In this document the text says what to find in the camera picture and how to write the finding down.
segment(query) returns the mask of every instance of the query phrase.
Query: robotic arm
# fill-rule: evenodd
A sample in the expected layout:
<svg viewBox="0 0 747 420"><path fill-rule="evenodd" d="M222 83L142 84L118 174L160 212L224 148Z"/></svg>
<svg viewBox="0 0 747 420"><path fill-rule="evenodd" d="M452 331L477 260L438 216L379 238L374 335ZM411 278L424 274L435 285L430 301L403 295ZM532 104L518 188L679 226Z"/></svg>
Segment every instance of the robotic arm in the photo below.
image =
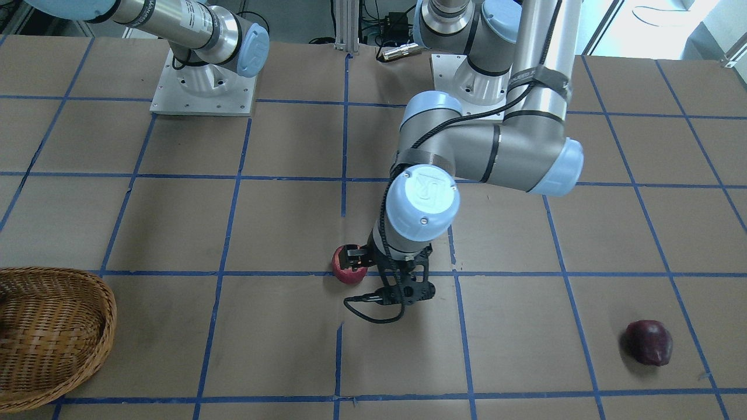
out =
<svg viewBox="0 0 747 420"><path fill-rule="evenodd" d="M504 106L462 115L448 93L419 93L407 105L400 143L379 220L363 247L345 245L332 259L343 282L362 280L378 267L384 286L348 297L345 306L375 323L400 319L406 306L433 297L428 277L430 242L451 225L459 207L453 177L532 194L562 196L583 167L581 145L564 135L581 0L424 0L416 7L418 43L467 54L455 83L468 95ZM521 21L515 18L521 15ZM496 89L510 70L506 97ZM505 112L503 123L485 117ZM423 278L413 274L423 268ZM391 273L394 284L387 280ZM374 319L351 302L399 304L400 313Z"/></svg>
<svg viewBox="0 0 747 420"><path fill-rule="evenodd" d="M182 96L186 96L198 102L210 97L221 97L221 101L230 102L233 95L238 96L239 105L247 103L241 92L251 90L249 93L253 93L255 80L251 78L262 69L270 51L270 38L258 23L220 6L206 6L203 4L205 0L26 1L63 19L92 23L112 20L169 40L173 60L172 65L165 66L164 74L169 72L174 81L178 79L175 83L178 89L172 93L176 101L182 101ZM156 90L155 97L159 95L164 100L165 92ZM189 107L185 102L192 101L184 100L176 105ZM164 109L164 103L159 108L157 105L154 101L151 110L158 114L231 114L195 112L194 106L191 112L175 112ZM241 106L241 109L246 109L241 114L248 112L248 108Z"/></svg>

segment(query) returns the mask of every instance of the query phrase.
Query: brown basket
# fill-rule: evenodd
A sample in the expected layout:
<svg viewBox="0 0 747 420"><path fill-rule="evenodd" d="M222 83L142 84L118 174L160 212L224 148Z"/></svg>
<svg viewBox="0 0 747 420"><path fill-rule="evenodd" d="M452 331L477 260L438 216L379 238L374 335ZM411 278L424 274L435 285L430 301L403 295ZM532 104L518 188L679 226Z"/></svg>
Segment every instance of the brown basket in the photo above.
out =
<svg viewBox="0 0 747 420"><path fill-rule="evenodd" d="M0 413L40 407L90 378L116 324L114 295L93 274L0 268Z"/></svg>

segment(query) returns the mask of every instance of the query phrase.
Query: black strap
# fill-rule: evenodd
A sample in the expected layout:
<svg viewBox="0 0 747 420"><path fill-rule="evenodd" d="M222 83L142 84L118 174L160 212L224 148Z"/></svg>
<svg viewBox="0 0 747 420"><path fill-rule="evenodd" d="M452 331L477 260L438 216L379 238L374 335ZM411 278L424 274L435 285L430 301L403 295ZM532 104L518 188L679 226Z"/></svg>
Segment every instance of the black strap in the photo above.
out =
<svg viewBox="0 0 747 420"><path fill-rule="evenodd" d="M529 84L532 81L543 84L545 87L549 87L561 95L566 101L571 98L571 80L568 76L557 70L548 69L541 64L532 69L526 69L513 75L509 80L508 90L515 89L524 84Z"/></svg>

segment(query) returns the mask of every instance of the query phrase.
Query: cable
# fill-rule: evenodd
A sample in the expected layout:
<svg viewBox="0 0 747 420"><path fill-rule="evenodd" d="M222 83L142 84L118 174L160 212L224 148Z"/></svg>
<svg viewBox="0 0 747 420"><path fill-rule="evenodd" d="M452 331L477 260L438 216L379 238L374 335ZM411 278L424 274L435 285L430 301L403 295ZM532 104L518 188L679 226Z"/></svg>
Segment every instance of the cable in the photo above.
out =
<svg viewBox="0 0 747 420"><path fill-rule="evenodd" d="M337 19L335 19L335 0L329 0L329 12L332 14L332 30L337 38Z"/></svg>
<svg viewBox="0 0 747 420"><path fill-rule="evenodd" d="M550 50L550 43L552 41L552 35L553 35L553 31L555 29L555 23L557 21L558 14L560 12L560 5L561 4L562 4L562 0L557 0L557 3L555 4L555 11L553 12L552 19L550 20L550 25L548 26L547 35L545 35L545 44L544 44L544 47L542 49L542 55L541 55L541 57L539 59L539 65L543 65L545 63L545 60L546 60L547 56L548 56L548 51ZM415 6L411 7L409 10L407 10L407 12L405 12L405 15L409 11L411 11L413 8L415 8ZM378 56L379 56L380 52L381 52L381 47L379 47L379 52L376 54L376 59L377 60L378 60ZM501 107L496 108L494 110L487 111L487 112L482 112L482 113L479 113L479 114L467 115L467 116L464 116L464 117L452 118L451 120L444 121L443 123L437 125L435 128L431 129L429 132L427 132L426 134L424 134L423 136L421 136L410 147L412 149L417 149L423 143L425 143L426 140L428 140L429 138L431 138L434 135L438 134L441 130L445 129L446 127L448 127L448 126L450 126L452 124L460 123L462 121L467 121L467 120L475 120L477 118L488 117L490 115L499 114L500 112L503 112L503 111L505 111L507 109L510 109L510 108L516 106L522 100L524 100L524 98L526 98L527 95L529 95L529 92L535 86L536 86L536 82L535 81L530 82L527 85L527 88L524 90L524 92L522 92L514 100L512 100L511 102L505 104L504 106L501 106ZM387 196L389 194L389 188L391 187L391 185L394 182L394 180L395 180L394 177L390 178L389 182L386 185L386 189L384 190L384 197L382 198L381 206L379 207L378 229L379 229L379 236L381 237L382 246L384 247L384 253L386 255L386 258L387 258L390 266L392 266L392 272L393 272L393 275L394 275L394 280L397 283L397 293L399 294L400 304L401 304L400 313L397 314L396 316L394 316L393 318L387 318L387 319L371 318L371 317L369 317L369 316L361 313L360 311L354 309L350 305L350 301L352 301L352 298L348 297L348 298L346 298L343 301L343 304L345 305L345 307L348 308L352 313L354 313L355 315L359 316L360 318L363 318L366 321L373 322L375 324L389 324L391 322L398 321L400 318L402 318L405 315L404 290L403 290L403 287L402 287L402 279L400 278L400 274L397 271L397 263L391 257L391 249L390 249L391 247L389 246L389 243L386 240L386 228L385 228L386 198L387 198ZM381 275L382 278L385 279L385 274L384 273L379 273L379 275Z"/></svg>
<svg viewBox="0 0 747 420"><path fill-rule="evenodd" d="M560 14L560 6L562 4L562 0L557 0L557 3L555 4L555 10L553 11L553 16L550 19L550 25L548 26L548 33L545 35L545 44L542 47L542 55L539 58L539 65L545 64L545 60L547 60L548 52L550 51L550 43L553 39L553 32L555 31L555 24L557 22L558 14ZM536 86L536 82L532 81L527 85L527 88L524 90L524 92L521 93L521 95L517 96L516 99L512 100L511 102L505 104L502 107L496 108L494 110L481 112L479 114L472 114L472 115L466 115L463 117L456 117L452 118L451 120L446 120L441 124L438 124L436 127L422 135L417 141L415 141L412 146L410 146L411 149L417 149L420 147L423 143L426 142L429 138L433 137L434 135L437 135L441 130L445 129L448 126L451 126L452 124L461 123L463 121L469 121L469 120L476 120L478 118L484 118L489 117L491 115L499 114L503 111L506 111L510 108L513 108L516 106L521 100L527 97L529 95L529 92Z"/></svg>
<svg viewBox="0 0 747 420"><path fill-rule="evenodd" d="M265 26L265 27L267 28L267 33L268 33L268 34L270 33L270 24L269 24L269 23L267 23L267 19L265 19L265 18L264 18L264 16L262 16L261 14L259 14L259 13L256 13L256 12L250 12L250 11L248 11L248 10L242 10L241 12L239 12L239 13L236 13L236 16L241 16L241 15L243 15L243 14L245 14L245 13L246 13L246 14L252 14L252 15L254 15L254 16L258 16L258 17L259 17L259 19L262 19L262 22L264 22L264 26Z"/></svg>
<svg viewBox="0 0 747 420"><path fill-rule="evenodd" d="M384 48L384 43L386 41L386 36L389 34L389 31L394 27L397 26L397 23L402 22L402 18L407 16L408 13L412 12L413 9L415 9L415 6L418 4L413 4L409 9L405 10L405 13L402 13L400 17L397 18L397 20L394 21L394 23L390 24L388 28L386 28L386 31L383 35L381 35L381 44L376 43L379 45L379 51L376 52L376 61L379 61L381 63L384 62L384 59L381 57L381 49Z"/></svg>

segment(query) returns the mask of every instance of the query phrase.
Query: floor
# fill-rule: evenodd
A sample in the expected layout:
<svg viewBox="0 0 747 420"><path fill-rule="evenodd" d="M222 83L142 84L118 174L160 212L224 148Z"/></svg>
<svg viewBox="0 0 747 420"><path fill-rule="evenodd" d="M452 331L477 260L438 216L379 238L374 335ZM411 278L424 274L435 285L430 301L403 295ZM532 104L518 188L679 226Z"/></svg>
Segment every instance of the floor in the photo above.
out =
<svg viewBox="0 0 747 420"><path fill-rule="evenodd" d="M97 273L120 314L95 377L3 419L747 419L734 72L577 58L579 185L460 183L436 298L380 326L342 306L378 279L329 260L368 235L428 56L274 43L248 120L151 115L166 53L0 39L0 265ZM671 332L669 365L620 352L639 319Z"/></svg>

